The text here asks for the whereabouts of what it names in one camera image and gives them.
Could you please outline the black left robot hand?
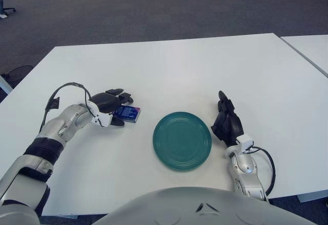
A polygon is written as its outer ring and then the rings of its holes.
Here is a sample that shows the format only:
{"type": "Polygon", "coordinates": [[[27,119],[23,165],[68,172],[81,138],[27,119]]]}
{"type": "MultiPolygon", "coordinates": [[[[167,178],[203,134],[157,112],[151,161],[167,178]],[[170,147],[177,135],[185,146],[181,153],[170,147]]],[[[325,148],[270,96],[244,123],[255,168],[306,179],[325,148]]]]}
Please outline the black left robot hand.
{"type": "Polygon", "coordinates": [[[108,125],[123,127],[125,125],[124,121],[114,116],[113,113],[122,104],[131,104],[132,102],[131,94],[124,92],[123,89],[110,89],[93,95],[88,100],[87,105],[92,112],[93,123],[101,127],[107,127],[108,125]]]}

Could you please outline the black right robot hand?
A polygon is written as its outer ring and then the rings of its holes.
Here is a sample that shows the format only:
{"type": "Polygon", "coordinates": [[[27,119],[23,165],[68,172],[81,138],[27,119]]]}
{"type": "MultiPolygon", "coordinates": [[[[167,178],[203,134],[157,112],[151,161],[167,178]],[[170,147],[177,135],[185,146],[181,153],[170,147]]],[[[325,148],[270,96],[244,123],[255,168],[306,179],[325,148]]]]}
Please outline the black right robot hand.
{"type": "Polygon", "coordinates": [[[226,147],[237,145],[237,137],[244,134],[240,118],[234,112],[235,107],[223,91],[218,92],[218,115],[211,126],[212,132],[226,147]]]}

